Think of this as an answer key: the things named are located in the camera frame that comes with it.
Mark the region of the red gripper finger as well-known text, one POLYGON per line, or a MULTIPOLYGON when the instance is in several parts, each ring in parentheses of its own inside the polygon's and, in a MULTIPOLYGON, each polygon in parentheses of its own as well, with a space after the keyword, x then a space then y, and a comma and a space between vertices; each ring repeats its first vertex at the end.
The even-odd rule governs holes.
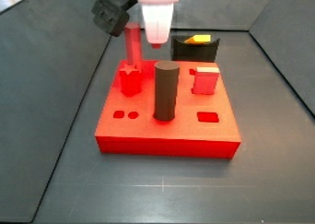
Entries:
POLYGON ((159 48, 162 48, 162 43, 153 43, 151 47, 153 47, 153 49, 159 49, 159 48))

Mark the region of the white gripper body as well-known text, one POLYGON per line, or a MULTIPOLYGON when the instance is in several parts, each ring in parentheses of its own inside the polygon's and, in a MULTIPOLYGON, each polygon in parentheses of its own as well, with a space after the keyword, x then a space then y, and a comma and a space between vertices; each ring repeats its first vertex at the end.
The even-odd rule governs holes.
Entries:
POLYGON ((174 5, 179 0, 138 0, 142 7, 147 40, 151 44, 163 44, 169 40, 174 5))

